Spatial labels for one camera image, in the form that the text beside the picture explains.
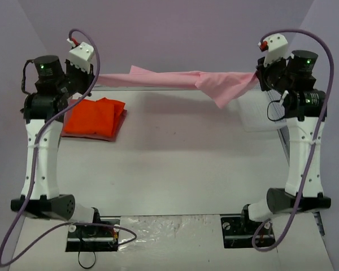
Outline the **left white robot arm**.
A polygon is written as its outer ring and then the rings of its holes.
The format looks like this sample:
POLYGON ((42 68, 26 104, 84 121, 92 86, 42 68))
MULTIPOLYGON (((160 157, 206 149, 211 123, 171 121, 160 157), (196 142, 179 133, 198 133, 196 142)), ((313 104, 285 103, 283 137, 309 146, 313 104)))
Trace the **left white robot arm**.
POLYGON ((26 97, 22 110, 28 137, 27 171, 11 210, 35 219, 82 223, 84 232, 96 236, 103 224, 98 210, 82 206, 72 194, 61 194, 57 182, 64 117, 74 107, 69 99, 76 93, 89 95, 95 84, 91 59, 69 57, 66 69, 56 55, 39 56, 31 62, 38 79, 36 92, 26 97))

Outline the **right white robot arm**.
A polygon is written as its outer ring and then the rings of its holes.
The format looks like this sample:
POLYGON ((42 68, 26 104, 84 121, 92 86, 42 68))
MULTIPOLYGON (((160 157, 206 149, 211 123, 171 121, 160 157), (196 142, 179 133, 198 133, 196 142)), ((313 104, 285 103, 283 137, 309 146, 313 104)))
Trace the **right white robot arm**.
POLYGON ((326 93, 315 89, 312 70, 318 55, 294 50, 289 57, 268 52, 258 60, 256 76, 263 91, 281 94, 283 119, 289 132, 289 174, 283 188, 270 188, 258 203, 243 207, 239 225, 252 233, 260 222, 279 215, 328 209, 331 199, 324 195, 320 178, 321 136, 326 112, 326 93))

